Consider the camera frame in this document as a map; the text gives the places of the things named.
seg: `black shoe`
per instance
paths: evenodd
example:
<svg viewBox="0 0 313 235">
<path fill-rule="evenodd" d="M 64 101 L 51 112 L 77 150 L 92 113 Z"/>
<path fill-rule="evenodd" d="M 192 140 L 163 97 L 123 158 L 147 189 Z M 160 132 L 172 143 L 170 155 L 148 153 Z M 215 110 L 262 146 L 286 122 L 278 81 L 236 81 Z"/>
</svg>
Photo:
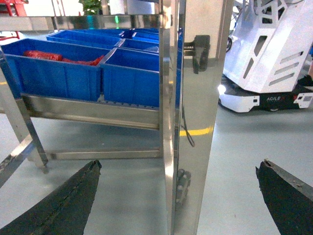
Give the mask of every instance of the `black shoe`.
<svg viewBox="0 0 313 235">
<path fill-rule="evenodd" d="M 313 87 L 313 80 L 310 75 L 306 75 L 298 80 L 298 84 L 304 87 Z"/>
</svg>

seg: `yellow floor line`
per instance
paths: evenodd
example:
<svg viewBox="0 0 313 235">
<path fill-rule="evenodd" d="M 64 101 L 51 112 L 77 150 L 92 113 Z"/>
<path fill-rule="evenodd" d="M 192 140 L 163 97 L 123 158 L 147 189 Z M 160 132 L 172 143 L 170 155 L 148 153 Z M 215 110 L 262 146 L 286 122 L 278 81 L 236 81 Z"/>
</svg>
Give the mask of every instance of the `yellow floor line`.
<svg viewBox="0 0 313 235">
<path fill-rule="evenodd" d="M 207 135 L 212 133 L 214 130 L 213 126 L 209 126 L 208 128 L 205 129 L 200 129 L 200 130 L 188 130 L 189 134 L 192 136 L 202 136 L 202 135 Z M 179 136 L 187 136 L 186 132 L 184 130 L 179 132 Z"/>
</svg>

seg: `red machine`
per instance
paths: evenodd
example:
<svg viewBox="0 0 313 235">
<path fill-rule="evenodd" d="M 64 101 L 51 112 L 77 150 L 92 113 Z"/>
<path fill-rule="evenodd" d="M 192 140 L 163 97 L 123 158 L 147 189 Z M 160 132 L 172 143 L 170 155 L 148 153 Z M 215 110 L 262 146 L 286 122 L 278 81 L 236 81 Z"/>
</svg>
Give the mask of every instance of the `red machine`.
<svg viewBox="0 0 313 235">
<path fill-rule="evenodd" d="M 1 16 L 26 16 L 24 4 L 27 4 L 28 0 L 0 0 L 0 15 Z M 15 32 L 16 36 L 12 37 L 0 37 L 0 41 L 20 38 L 19 33 Z"/>
</svg>

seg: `blue storage crate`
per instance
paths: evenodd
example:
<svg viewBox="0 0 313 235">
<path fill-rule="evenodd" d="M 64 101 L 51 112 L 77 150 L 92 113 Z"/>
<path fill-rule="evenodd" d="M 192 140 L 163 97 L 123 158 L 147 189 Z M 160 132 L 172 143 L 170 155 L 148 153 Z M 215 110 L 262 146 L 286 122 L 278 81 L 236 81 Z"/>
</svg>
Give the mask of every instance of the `blue storage crate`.
<svg viewBox="0 0 313 235">
<path fill-rule="evenodd" d="M 120 42 L 120 38 L 106 35 L 93 35 L 82 32 L 64 30 L 47 36 L 48 41 L 71 43 L 89 47 L 112 49 Z"/>
<path fill-rule="evenodd" d="M 114 48 L 101 61 L 104 99 L 159 106 L 159 56 Z"/>
<path fill-rule="evenodd" d="M 127 29 L 75 29 L 73 31 L 118 38 L 126 38 L 129 35 Z"/>
<path fill-rule="evenodd" d="M 132 39 L 123 39 L 117 47 L 158 53 L 158 43 L 142 42 Z"/>
<path fill-rule="evenodd" d="M 132 36 L 132 39 L 151 43 L 158 43 L 158 34 L 135 32 Z"/>
<path fill-rule="evenodd" d="M 57 53 L 74 61 L 92 61 L 107 49 L 23 39 L 2 46 L 22 93 L 96 101 L 100 96 L 100 66 L 79 65 L 23 56 L 27 50 Z"/>
</svg>

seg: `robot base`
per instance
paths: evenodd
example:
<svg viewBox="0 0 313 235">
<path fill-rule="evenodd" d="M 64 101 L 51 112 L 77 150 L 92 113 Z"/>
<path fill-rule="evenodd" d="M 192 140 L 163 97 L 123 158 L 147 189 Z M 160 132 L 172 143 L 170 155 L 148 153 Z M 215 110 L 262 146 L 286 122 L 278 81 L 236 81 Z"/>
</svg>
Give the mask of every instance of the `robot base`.
<svg viewBox="0 0 313 235">
<path fill-rule="evenodd" d="M 284 109 L 305 109 L 309 107 L 313 97 L 313 91 L 300 85 L 296 85 L 292 92 L 285 93 L 249 92 L 226 77 L 222 78 L 219 92 L 221 105 L 237 113 L 252 110 L 274 112 Z"/>
</svg>

